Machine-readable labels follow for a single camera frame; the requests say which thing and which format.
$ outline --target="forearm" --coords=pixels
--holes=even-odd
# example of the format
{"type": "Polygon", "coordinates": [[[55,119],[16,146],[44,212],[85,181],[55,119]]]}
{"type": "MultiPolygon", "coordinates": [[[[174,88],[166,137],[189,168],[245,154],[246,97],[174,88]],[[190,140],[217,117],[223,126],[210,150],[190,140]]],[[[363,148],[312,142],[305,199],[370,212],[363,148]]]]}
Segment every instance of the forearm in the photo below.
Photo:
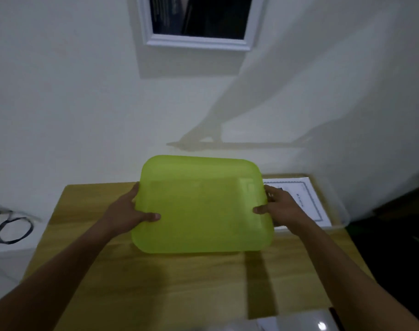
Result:
{"type": "Polygon", "coordinates": [[[96,225],[0,300],[0,330],[52,330],[110,237],[96,225]]]}
{"type": "Polygon", "coordinates": [[[346,330],[419,330],[419,321],[314,222],[299,236],[346,330]]]}

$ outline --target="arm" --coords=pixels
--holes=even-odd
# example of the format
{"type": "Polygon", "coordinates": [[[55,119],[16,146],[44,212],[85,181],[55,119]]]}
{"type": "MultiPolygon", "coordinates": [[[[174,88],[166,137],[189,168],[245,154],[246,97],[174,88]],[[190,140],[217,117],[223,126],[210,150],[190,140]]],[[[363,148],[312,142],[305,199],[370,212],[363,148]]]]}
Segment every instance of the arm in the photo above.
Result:
{"type": "Polygon", "coordinates": [[[419,331],[419,320],[368,277],[288,192],[265,189],[274,202],[253,211],[269,212],[275,222],[300,237],[346,330],[419,331]]]}
{"type": "Polygon", "coordinates": [[[0,330],[53,330],[85,273],[110,239],[142,221],[160,219],[159,214],[134,209],[132,200],[138,187],[136,183],[82,236],[0,300],[0,330]]]}

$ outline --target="left hand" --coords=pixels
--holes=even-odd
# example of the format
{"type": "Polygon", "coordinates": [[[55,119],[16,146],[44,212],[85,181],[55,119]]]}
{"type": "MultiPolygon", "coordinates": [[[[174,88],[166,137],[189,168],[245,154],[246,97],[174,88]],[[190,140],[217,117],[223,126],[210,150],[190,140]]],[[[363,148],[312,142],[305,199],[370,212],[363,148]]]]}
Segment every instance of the left hand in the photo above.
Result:
{"type": "Polygon", "coordinates": [[[133,188],[110,204],[102,215],[102,218],[96,222],[106,231],[110,238],[130,231],[140,222],[155,222],[160,220],[160,214],[144,213],[135,210],[133,199],[138,194],[139,182],[136,182],[133,188]]]}

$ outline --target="right hand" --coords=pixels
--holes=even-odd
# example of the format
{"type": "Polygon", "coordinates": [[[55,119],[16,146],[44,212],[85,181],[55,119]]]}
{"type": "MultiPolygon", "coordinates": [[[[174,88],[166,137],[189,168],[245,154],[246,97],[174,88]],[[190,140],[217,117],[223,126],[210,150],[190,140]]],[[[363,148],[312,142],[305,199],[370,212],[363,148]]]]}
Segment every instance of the right hand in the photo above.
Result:
{"type": "Polygon", "coordinates": [[[301,228],[314,223],[287,191],[268,185],[264,185],[264,190],[269,203],[253,208],[255,214],[269,213],[275,223],[286,226],[296,235],[301,228]]]}

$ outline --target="hand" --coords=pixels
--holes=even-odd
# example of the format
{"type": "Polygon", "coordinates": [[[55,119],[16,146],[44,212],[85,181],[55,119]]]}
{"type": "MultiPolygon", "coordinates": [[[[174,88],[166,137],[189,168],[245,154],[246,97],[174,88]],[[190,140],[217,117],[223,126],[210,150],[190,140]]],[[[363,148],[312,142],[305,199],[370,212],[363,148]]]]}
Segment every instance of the hand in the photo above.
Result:
{"type": "Polygon", "coordinates": [[[266,190],[269,203],[253,208],[254,213],[269,213],[275,223],[287,226],[296,235],[299,234],[299,229],[304,225],[315,223],[287,191],[268,185],[264,185],[264,190],[266,190]]]}
{"type": "Polygon", "coordinates": [[[110,204],[102,218],[96,222],[110,239],[130,231],[140,222],[155,222],[160,220],[160,214],[144,213],[135,210],[133,199],[138,194],[139,182],[127,193],[110,204]]]}

